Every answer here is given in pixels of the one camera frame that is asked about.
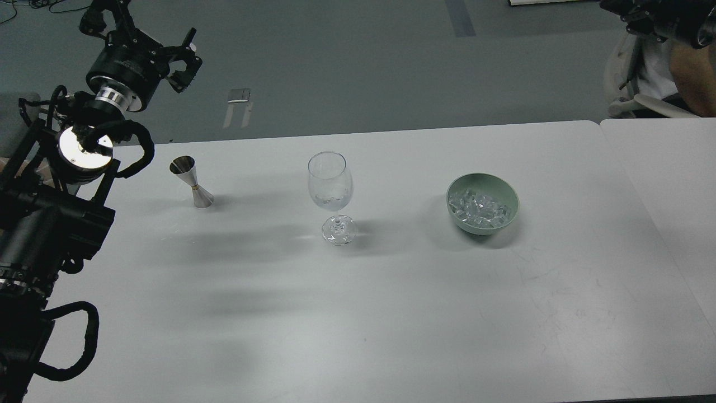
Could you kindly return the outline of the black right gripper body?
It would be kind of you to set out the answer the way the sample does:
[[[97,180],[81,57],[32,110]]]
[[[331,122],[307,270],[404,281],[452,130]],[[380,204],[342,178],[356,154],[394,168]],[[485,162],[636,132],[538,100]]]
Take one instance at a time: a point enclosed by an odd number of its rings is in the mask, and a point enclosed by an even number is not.
[[[703,43],[701,26],[706,20],[706,1],[656,1],[653,30],[663,38],[681,43]]]

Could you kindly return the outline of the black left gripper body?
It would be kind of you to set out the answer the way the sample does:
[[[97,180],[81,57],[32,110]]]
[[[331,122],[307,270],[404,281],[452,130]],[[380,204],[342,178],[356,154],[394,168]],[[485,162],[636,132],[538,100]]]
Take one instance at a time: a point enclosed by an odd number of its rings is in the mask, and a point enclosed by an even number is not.
[[[111,81],[121,84],[132,92],[128,110],[145,110],[168,72],[167,67],[159,66],[162,46],[153,39],[128,44],[106,43],[86,74],[88,87],[98,93],[102,85]]]

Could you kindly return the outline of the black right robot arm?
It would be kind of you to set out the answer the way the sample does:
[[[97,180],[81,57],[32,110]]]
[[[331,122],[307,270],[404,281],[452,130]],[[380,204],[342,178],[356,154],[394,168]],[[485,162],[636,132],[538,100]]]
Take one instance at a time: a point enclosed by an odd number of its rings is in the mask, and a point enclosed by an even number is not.
[[[602,10],[618,15],[626,31],[663,44],[676,41],[693,49],[714,43],[714,1],[598,1]]]

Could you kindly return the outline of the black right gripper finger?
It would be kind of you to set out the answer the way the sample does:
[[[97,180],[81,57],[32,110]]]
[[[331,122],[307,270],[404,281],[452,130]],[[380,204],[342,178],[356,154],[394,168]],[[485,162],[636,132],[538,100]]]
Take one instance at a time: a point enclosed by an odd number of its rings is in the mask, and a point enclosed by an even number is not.
[[[599,7],[626,24],[626,32],[640,38],[666,38],[667,33],[657,27],[657,14],[666,1],[600,1]]]

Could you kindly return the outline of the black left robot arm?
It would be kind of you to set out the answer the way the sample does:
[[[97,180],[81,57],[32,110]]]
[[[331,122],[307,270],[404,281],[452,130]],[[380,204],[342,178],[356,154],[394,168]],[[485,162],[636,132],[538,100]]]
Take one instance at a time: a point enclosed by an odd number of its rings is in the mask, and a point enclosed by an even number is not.
[[[136,28],[128,1],[93,1],[79,29],[104,48],[86,75],[89,92],[56,87],[47,100],[18,100],[25,135],[2,169],[2,401],[21,402],[33,377],[66,382],[97,351],[100,319],[87,301],[47,308],[59,273],[76,274],[102,247],[115,219],[105,206],[115,179],[154,158],[145,126],[126,113],[145,110],[166,80],[177,93],[202,59],[189,29],[164,46]],[[41,362],[56,321],[87,315],[84,347],[66,369]]]

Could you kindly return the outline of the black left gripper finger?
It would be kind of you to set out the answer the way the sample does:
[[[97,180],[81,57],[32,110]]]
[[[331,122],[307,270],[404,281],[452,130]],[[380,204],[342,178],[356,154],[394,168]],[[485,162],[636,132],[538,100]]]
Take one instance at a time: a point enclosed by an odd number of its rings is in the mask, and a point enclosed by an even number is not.
[[[194,36],[197,29],[192,27],[187,32],[181,44],[176,46],[166,46],[163,48],[163,61],[168,66],[168,74],[164,77],[169,82],[172,89],[176,93],[182,93],[186,90],[202,66],[202,59],[197,56],[194,48]],[[175,69],[171,71],[169,66],[172,63],[182,62],[184,69]]]
[[[102,39],[106,48],[138,48],[140,40],[130,4],[131,1],[92,1],[81,17],[80,32]]]

